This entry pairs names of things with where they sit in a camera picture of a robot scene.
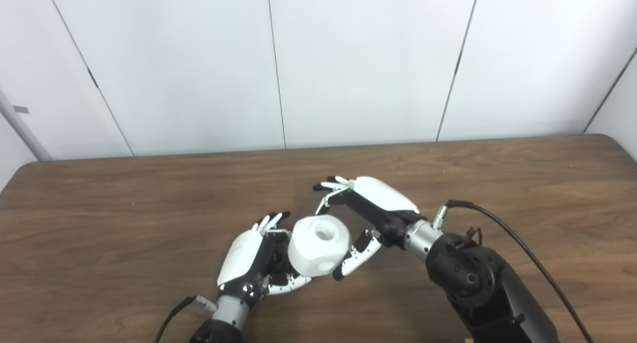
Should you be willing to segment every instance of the black robot arm segment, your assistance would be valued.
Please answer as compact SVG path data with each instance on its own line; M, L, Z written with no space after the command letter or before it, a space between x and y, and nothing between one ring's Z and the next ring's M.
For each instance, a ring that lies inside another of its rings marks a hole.
M558 343L557 330L511 266L491 248L443 234L425 260L430 280L480 343Z

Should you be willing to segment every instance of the white robotic hand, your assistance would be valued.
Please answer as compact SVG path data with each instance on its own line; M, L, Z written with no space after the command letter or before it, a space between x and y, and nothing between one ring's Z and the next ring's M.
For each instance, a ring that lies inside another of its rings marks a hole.
M314 191L330 191L318 206L317 215L326 214L332 205L347 205L374 226L365 230L353 244L332 275L343 279L375 254L381 245L404 249L407 225L424 219L417 206L396 189L373 177L348 180L328 177Z
M278 225L289 216L273 212L234 240L216 280L220 297L239 298L252 309L266 295L287 293L312 280L294 271L281 247L291 232Z

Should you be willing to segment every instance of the brown tabletop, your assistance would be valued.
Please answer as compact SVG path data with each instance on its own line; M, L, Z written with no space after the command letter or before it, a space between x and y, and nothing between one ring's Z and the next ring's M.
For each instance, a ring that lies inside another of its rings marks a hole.
M187 295L216 294L230 243L271 211L314 213L327 175L384 180L426 216L453 198L490 209L526 241L599 343L637 339L637 165L609 137L562 136L36 162L0 194L0 341L149 343ZM357 236L369 226L331 214ZM489 219L482 227L555 322L583 342L559 298ZM163 342L203 321L190 307ZM248 343L463 343L466 330L420 261L398 248L341 282L320 277L248 316Z

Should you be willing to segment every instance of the robot finger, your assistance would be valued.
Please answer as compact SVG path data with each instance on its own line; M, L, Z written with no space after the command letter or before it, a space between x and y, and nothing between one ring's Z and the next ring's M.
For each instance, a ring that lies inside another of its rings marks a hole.
M277 227L277 224L278 224L279 220L282 217L283 217L283 213L282 212L280 212L279 214L274 216L270 221L268 221L268 223L266 223L264 225L264 227L261 228L261 234L266 234L266 232L268 232L268 230Z
M342 280L370 259L382 246L380 234L375 229L367 229L356 239L343 261L332 272L335 280Z
M257 231L261 232L263 228L268 224L269 221L270 221L270 215L266 215L263 219L261 219L261 222L259 222L259 225L257 226Z
M285 282L285 284L275 284L278 282L273 282L272 284L268 285L268 295L282 295L284 293L289 293L291 291L294 291L295 289L299 289L303 286L305 286L306 284L309 284L310 281L312 281L311 277L306 277L304 275L298 275L296 277L294 277L293 274L287 273L286 274L287 277L287 282Z

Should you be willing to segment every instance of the silver cylindrical joint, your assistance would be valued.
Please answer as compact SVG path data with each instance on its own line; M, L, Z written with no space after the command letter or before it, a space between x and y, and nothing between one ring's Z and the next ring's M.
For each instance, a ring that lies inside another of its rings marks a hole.
M243 300L234 296L221 296L216 301L218 306L217 310L213 313L212 319L217 321L224 321L237 327L237 329L243 329L250 307Z
M431 227L431 223L420 220L407 229L405 249L424 262L431 246L440 236L442 236L442 231Z

